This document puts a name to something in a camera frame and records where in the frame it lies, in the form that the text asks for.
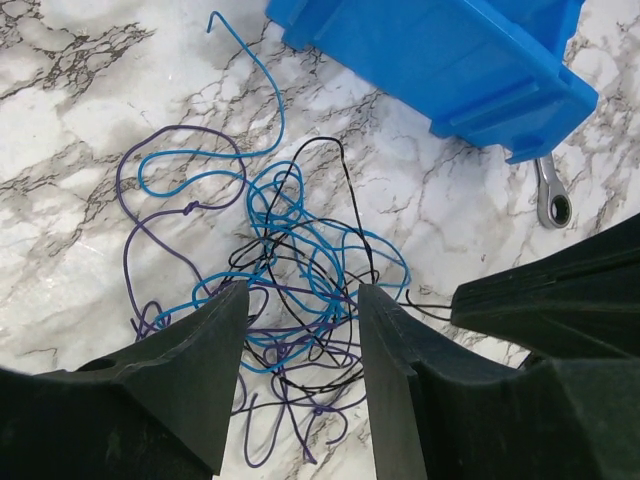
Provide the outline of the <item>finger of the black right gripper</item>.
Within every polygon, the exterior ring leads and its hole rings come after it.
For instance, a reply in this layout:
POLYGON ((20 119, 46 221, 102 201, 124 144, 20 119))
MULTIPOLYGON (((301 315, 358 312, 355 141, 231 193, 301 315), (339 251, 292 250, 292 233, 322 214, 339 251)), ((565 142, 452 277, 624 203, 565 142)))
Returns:
POLYGON ((453 325, 543 357, 639 355, 639 218, 459 286, 453 325))

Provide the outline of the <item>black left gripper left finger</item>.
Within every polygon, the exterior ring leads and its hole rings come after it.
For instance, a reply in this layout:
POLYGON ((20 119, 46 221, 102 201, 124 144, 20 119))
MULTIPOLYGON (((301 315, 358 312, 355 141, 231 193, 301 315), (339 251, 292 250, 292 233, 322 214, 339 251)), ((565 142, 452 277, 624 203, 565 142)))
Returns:
POLYGON ((234 282, 75 371, 1 373, 5 479, 209 479, 221 471, 247 330, 234 282))

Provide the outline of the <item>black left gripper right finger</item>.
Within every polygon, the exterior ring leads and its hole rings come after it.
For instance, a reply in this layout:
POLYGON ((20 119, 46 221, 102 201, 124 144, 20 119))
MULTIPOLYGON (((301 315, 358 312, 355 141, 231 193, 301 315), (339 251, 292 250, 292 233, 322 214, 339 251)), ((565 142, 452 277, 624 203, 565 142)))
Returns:
POLYGON ((358 293, 380 479, 635 479, 639 364, 549 360, 517 370, 358 293))

